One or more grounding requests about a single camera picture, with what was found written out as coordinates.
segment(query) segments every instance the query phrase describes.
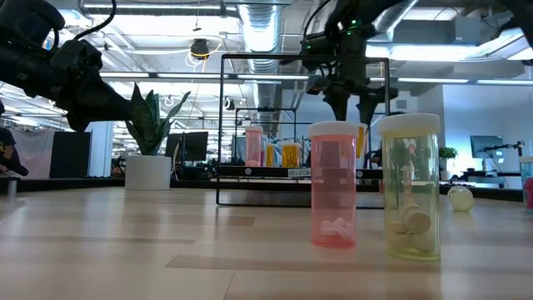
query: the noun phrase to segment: computer monitor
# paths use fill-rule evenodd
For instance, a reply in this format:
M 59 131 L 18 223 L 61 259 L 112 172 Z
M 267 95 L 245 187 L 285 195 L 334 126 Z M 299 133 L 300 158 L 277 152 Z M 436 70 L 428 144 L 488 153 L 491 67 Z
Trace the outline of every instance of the computer monitor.
M 185 161 L 186 162 L 203 162 L 207 159 L 207 139 L 209 132 L 190 132 L 185 133 Z M 168 136 L 167 149 L 165 156 L 172 158 L 177 144 L 182 140 L 181 133 L 173 133 Z
M 503 145 L 503 138 L 498 136 L 470 136 L 473 158 L 503 158 L 503 149 L 486 150 Z

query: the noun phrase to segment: potted plant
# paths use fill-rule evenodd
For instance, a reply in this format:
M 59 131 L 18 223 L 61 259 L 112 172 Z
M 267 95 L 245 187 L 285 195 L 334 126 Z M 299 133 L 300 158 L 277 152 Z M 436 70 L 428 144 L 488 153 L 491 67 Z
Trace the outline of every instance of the potted plant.
M 182 108 L 190 92 L 168 112 L 166 118 L 159 115 L 159 95 L 150 91 L 142 98 L 135 85 L 132 95 L 132 120 L 126 121 L 127 130 L 137 141 L 141 156 L 130 156 L 126 161 L 126 190 L 156 191 L 170 187 L 172 160 L 158 156 L 159 147 L 168 137 L 174 117 Z
M 439 148 L 439 160 L 441 163 L 441 180 L 450 180 L 451 174 L 446 170 L 446 163 L 448 159 L 454 159 L 457 157 L 457 150 L 452 147 L 440 147 Z

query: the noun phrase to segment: ceiling pipe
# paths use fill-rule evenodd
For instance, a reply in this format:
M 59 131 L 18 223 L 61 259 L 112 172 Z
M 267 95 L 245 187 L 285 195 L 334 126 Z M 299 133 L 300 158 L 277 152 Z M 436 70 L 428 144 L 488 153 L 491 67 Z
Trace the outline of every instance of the ceiling pipe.
M 80 12 L 87 15 L 109 15 L 112 5 L 108 2 L 81 0 Z M 183 5 L 183 4 L 157 4 L 139 2 L 120 2 L 117 4 L 117 15 L 135 16 L 200 16 L 200 17 L 230 17 L 241 18 L 237 7 L 219 5 Z
M 394 36 L 394 29 L 403 20 L 407 13 L 418 3 L 418 0 L 406 0 L 397 5 L 385 10 L 375 21 L 374 27 L 379 33 L 383 35 L 374 37 L 371 41 L 379 40 L 380 42 L 390 42 Z
M 278 53 L 281 46 L 281 7 L 267 4 L 240 5 L 242 36 L 247 51 L 252 53 Z M 251 73 L 278 73 L 280 63 L 276 59 L 249 59 Z M 258 108 L 280 108 L 281 87 L 279 85 L 254 83 L 254 103 Z M 279 119 L 279 112 L 257 114 L 262 122 Z M 266 134 L 276 135 L 277 126 L 263 126 Z

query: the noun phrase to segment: ceiling light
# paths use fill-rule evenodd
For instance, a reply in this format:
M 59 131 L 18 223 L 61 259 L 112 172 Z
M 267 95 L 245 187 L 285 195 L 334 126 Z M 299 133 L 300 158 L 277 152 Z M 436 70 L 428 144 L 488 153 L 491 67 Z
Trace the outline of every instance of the ceiling light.
M 22 110 L 16 108 L 16 107 L 10 107 L 8 105 L 3 106 L 7 111 L 14 112 L 14 113 L 22 113 Z
M 278 74 L 244 74 L 237 75 L 239 79 L 245 80 L 309 80 L 307 75 L 278 75 Z
M 477 84 L 486 84 L 486 85 L 508 85 L 508 86 L 533 86 L 533 81 L 531 80 L 478 80 Z
M 147 72 L 100 72 L 102 78 L 149 78 Z
M 458 62 L 468 58 L 476 46 L 469 45 L 396 45 L 390 59 L 416 62 Z
M 468 79 L 449 78 L 398 78 L 399 83 L 468 83 Z
M 183 78 L 183 79 L 220 79 L 220 74 L 205 73 L 158 73 L 159 78 Z
M 111 4 L 84 4 L 83 5 L 84 8 L 112 8 L 112 5 Z M 138 4 L 133 4 L 133 3 L 128 3 L 128 4 L 122 4 L 122 3 L 118 3 L 117 4 L 117 8 L 130 8 L 130 9 L 220 9 L 220 6 L 215 6 L 215 5 L 211 5 L 211 6 L 208 6 L 208 5 L 202 5 L 202 6 L 197 6 L 197 5 L 179 5 L 179 3 L 177 4 L 143 4 L 143 3 L 138 3 Z M 237 10 L 236 8 L 234 7 L 227 7 L 227 10 L 229 11 L 234 11 L 234 10 Z
M 518 54 L 515 54 L 509 57 L 509 60 L 531 60 L 531 59 L 533 59 L 533 49 L 530 47 L 522 52 L 519 52 Z

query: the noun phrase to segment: snake plant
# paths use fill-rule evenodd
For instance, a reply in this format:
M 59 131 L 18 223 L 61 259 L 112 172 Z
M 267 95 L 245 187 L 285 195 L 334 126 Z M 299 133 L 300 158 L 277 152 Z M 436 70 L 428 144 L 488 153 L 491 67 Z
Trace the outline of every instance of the snake plant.
M 168 112 L 166 118 L 159 115 L 159 95 L 150 91 L 147 98 L 142 98 L 138 85 L 135 84 L 132 95 L 132 120 L 126 121 L 127 130 L 137 141 L 142 155 L 157 155 L 161 143 L 170 133 L 174 117 L 182 108 L 191 92 L 183 95 L 182 100 Z

